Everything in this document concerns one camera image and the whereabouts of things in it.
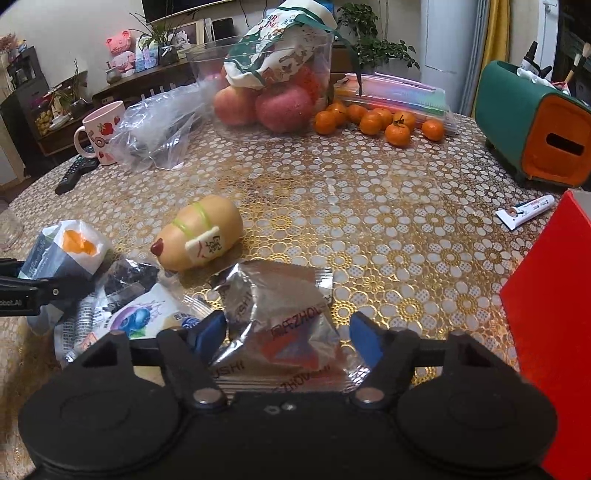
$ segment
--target remote control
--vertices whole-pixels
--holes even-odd
[[[99,161],[96,158],[80,157],[68,168],[61,182],[57,184],[56,193],[61,195],[69,192],[76,186],[82,175],[95,170],[98,166]]]

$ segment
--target silver foil snack packet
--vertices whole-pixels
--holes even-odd
[[[332,322],[332,271],[267,260],[237,263],[211,279],[223,299],[229,344],[210,371],[243,389],[342,390],[361,366]]]

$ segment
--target pen holder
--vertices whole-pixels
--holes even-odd
[[[517,67],[489,63],[480,78],[475,118],[515,168],[515,180],[579,187],[591,173],[591,111],[578,100],[517,76]]]

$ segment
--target red box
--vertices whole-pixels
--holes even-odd
[[[569,190],[501,290],[522,375],[558,413],[543,463],[558,480],[591,478],[591,193]]]

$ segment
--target green plant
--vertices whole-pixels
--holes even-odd
[[[139,47],[141,49],[143,49],[146,45],[149,46],[153,41],[155,41],[159,47],[166,47],[171,44],[172,39],[177,34],[178,30],[178,26],[174,27],[173,29],[173,22],[171,21],[172,12],[174,11],[174,2],[171,2],[170,13],[168,13],[168,0],[166,0],[166,8],[164,11],[166,15],[158,23],[149,22],[148,19],[142,14],[129,13],[145,28],[145,30],[136,30],[135,28],[130,28],[130,30],[141,33],[139,38]]]
[[[355,50],[359,57],[359,64],[363,67],[376,68],[387,63],[390,59],[400,59],[407,63],[408,68],[419,64],[411,57],[409,51],[416,53],[412,45],[406,45],[404,40],[399,43],[378,38],[376,20],[378,16],[369,5],[346,3],[337,10],[342,12],[338,24],[349,27],[357,37]]]
[[[66,92],[65,89],[56,90],[53,95],[57,97],[65,110],[70,108],[70,105],[80,99],[79,82],[78,82],[78,60],[74,59],[74,76],[72,77],[72,91]]]

